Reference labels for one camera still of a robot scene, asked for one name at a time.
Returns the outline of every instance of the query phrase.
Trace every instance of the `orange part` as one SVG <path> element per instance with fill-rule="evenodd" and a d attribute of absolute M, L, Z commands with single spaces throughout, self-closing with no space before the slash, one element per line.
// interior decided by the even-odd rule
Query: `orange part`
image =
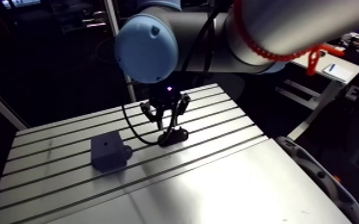
<path fill-rule="evenodd" d="M 341 183 L 341 179 L 335 175 L 333 175 L 334 179 L 338 182 L 338 183 Z"/>

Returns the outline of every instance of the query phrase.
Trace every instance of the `white paper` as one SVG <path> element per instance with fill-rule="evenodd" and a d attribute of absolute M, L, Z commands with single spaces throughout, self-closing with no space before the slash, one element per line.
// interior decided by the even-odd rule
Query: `white paper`
<path fill-rule="evenodd" d="M 330 64 L 323 70 L 323 72 L 330 77 L 343 82 L 349 82 L 354 75 L 353 71 L 343 68 L 337 64 Z"/>

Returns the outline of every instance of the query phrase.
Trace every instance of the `workbench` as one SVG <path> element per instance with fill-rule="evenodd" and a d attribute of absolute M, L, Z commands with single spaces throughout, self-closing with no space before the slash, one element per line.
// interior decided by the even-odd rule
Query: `workbench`
<path fill-rule="evenodd" d="M 350 223 L 217 85 L 185 91 L 189 138 L 161 148 L 134 137 L 120 107 L 17 132 L 0 179 L 0 224 Z M 125 106 L 155 141 L 139 102 Z M 170 112 L 163 124 L 168 126 Z M 128 165 L 91 166 L 91 138 L 118 130 Z"/>

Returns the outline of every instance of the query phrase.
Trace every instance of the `metal frame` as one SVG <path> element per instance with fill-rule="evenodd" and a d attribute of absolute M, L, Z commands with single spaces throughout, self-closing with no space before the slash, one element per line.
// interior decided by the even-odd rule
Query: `metal frame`
<path fill-rule="evenodd" d="M 279 93 L 279 94 L 282 94 L 290 99 L 292 99 L 293 101 L 296 101 L 302 105 L 304 105 L 305 107 L 309 108 L 310 110 L 315 110 L 316 107 L 318 106 L 318 102 L 312 97 L 309 101 L 283 89 L 283 88 L 280 88 L 280 87 L 276 87 L 276 91 Z"/>
<path fill-rule="evenodd" d="M 9 120 L 18 130 L 27 129 L 28 126 L 22 122 L 22 119 L 19 118 L 5 102 L 0 99 L 0 113 Z"/>
<path fill-rule="evenodd" d="M 313 120 L 316 119 L 316 117 L 320 114 L 323 108 L 335 99 L 339 91 L 344 86 L 345 85 L 338 82 L 337 80 L 332 80 L 323 93 L 319 96 L 319 98 L 317 98 L 316 102 L 318 102 L 318 104 L 314 108 L 313 112 L 306 120 L 304 120 L 293 131 L 291 131 L 291 133 L 288 134 L 288 137 L 292 140 L 296 140 L 301 134 L 303 134 L 309 128 Z"/>
<path fill-rule="evenodd" d="M 109 17 L 110 27 L 112 28 L 113 36 L 116 37 L 120 32 L 120 29 L 117 23 L 116 11 L 114 10 L 114 2 L 112 0 L 104 0 L 104 4 L 106 5 L 106 11 Z M 134 87 L 131 84 L 132 79 L 127 74 L 124 74 L 124 77 L 128 88 L 129 98 L 131 102 L 136 102 L 137 98 L 135 96 Z"/>

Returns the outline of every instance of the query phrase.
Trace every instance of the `red cable clip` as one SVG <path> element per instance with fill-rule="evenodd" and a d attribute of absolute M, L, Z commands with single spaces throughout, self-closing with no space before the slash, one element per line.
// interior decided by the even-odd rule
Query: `red cable clip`
<path fill-rule="evenodd" d="M 325 43 L 313 47 L 309 53 L 309 58 L 308 58 L 308 68 L 306 70 L 306 74 L 308 76 L 313 76 L 314 74 L 316 74 L 316 65 L 318 63 L 318 60 L 320 59 L 321 49 L 327 51 L 329 54 L 332 54 L 334 56 L 342 57 L 345 55 L 343 51 L 337 50 L 333 46 L 330 46 Z"/>
<path fill-rule="evenodd" d="M 290 61 L 295 58 L 299 58 L 300 56 L 306 54 L 311 50 L 311 48 L 305 49 L 303 51 L 299 51 L 293 54 L 287 54 L 287 55 L 279 55 L 274 54 L 272 52 L 269 52 L 265 50 L 262 46 L 258 45 L 251 37 L 250 34 L 247 32 L 243 25 L 242 20 L 242 0 L 234 0 L 234 22 L 235 27 L 242 38 L 243 42 L 248 46 L 254 53 L 258 54 L 259 56 L 269 59 L 271 61 Z"/>

